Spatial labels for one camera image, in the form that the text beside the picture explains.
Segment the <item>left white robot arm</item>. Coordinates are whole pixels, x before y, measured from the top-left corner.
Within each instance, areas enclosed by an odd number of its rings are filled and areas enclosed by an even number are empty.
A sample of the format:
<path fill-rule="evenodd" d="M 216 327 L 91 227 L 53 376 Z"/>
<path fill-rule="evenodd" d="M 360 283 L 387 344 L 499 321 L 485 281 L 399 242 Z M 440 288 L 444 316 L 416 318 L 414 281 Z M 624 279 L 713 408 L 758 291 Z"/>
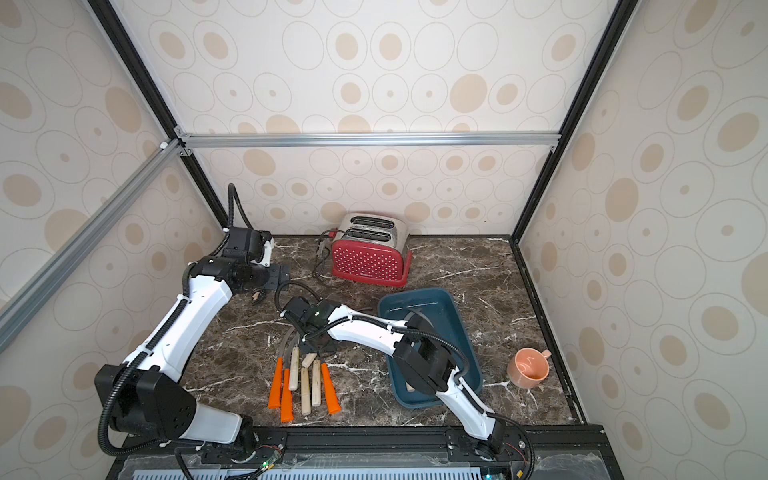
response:
<path fill-rule="evenodd" d="M 224 237 L 207 256 L 187 265 L 176 302 L 152 333 L 118 365 L 106 364 L 94 378 L 102 405 L 97 427 L 100 450 L 128 456 L 170 441 L 221 446 L 244 461 L 256 450 L 253 421 L 198 402 L 179 381 L 198 341 L 232 296 L 277 286 L 271 266 L 275 241 L 244 215 L 235 185 L 228 186 Z"/>

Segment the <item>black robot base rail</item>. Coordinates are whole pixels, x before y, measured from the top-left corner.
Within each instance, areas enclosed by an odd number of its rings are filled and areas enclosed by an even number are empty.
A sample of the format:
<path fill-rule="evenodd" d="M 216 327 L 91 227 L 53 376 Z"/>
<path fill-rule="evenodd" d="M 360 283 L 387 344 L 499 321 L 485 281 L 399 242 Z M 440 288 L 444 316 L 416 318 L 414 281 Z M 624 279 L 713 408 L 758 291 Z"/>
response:
<path fill-rule="evenodd" d="M 620 479 L 596 425 L 511 427 L 494 459 L 458 426 L 258 427 L 243 464 L 225 447 L 173 442 L 114 462 L 110 479 Z"/>

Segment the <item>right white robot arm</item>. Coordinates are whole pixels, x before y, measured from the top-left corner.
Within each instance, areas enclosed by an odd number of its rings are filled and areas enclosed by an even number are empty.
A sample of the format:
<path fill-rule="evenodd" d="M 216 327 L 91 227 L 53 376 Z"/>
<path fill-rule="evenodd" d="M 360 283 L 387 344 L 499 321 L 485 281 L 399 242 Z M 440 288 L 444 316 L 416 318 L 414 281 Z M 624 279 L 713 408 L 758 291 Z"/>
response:
<path fill-rule="evenodd" d="M 475 440 L 478 456 L 495 460 L 511 449 L 523 463 L 518 477 L 532 476 L 536 456 L 528 432 L 479 398 L 465 381 L 468 356 L 439 336 L 424 314 L 411 311 L 403 320 L 390 320 L 334 300 L 312 304 L 301 296 L 291 298 L 278 312 L 297 330 L 299 345 L 310 353 L 328 344 L 351 342 L 387 355 L 407 384 L 435 396 L 457 417 L 465 434 Z"/>

